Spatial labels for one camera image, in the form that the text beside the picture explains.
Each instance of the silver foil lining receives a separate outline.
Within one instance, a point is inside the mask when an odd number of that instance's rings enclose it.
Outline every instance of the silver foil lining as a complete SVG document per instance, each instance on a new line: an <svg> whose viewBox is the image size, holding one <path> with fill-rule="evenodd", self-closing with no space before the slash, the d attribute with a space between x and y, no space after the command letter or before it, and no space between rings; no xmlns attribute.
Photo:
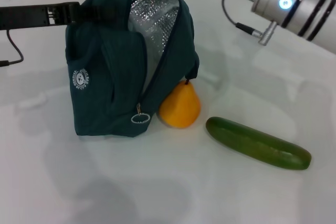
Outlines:
<svg viewBox="0 0 336 224"><path fill-rule="evenodd" d="M129 29L140 32L147 48L146 87L159 64L179 11L179 0L136 0L132 3Z"/></svg>

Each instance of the glowing blue light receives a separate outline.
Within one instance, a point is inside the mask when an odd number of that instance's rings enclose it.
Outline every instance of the glowing blue light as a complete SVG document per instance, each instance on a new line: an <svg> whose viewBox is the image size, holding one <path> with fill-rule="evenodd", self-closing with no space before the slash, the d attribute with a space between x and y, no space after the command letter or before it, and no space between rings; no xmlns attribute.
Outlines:
<svg viewBox="0 0 336 224"><path fill-rule="evenodd" d="M293 5L293 1L292 0L279 0L279 6L281 9L289 9L291 8Z"/></svg>

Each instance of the bag logo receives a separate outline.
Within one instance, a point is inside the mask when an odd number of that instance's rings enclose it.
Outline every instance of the bag logo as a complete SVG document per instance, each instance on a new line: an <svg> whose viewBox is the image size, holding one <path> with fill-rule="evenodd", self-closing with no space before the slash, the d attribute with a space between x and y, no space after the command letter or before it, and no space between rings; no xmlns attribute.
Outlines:
<svg viewBox="0 0 336 224"><path fill-rule="evenodd" d="M89 75L85 69L75 70L72 74L72 83L77 89L84 89L89 84Z"/></svg>

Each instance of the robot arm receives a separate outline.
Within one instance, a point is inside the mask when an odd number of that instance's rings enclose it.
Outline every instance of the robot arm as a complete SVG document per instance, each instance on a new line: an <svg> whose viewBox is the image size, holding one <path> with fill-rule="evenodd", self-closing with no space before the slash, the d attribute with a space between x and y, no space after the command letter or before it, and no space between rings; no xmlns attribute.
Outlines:
<svg viewBox="0 0 336 224"><path fill-rule="evenodd" d="M252 12L271 21L259 43L266 45L277 26L336 54L336 0L253 0Z"/></svg>

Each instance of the zipper pull ring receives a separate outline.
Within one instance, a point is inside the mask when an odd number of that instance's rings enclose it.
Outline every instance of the zipper pull ring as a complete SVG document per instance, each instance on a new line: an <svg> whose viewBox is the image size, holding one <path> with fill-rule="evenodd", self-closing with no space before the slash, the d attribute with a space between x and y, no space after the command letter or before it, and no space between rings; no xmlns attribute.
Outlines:
<svg viewBox="0 0 336 224"><path fill-rule="evenodd" d="M138 115L140 115L140 114L141 114L141 110L140 110L140 103L138 103L138 104L136 105L136 107L137 107L137 112L138 112Z"/></svg>
<svg viewBox="0 0 336 224"><path fill-rule="evenodd" d="M136 124L142 124L142 123L147 123L148 121L150 121L151 116L147 113L141 112L140 103L138 103L136 107L137 107L137 114L132 116L131 122L136 123Z"/></svg>

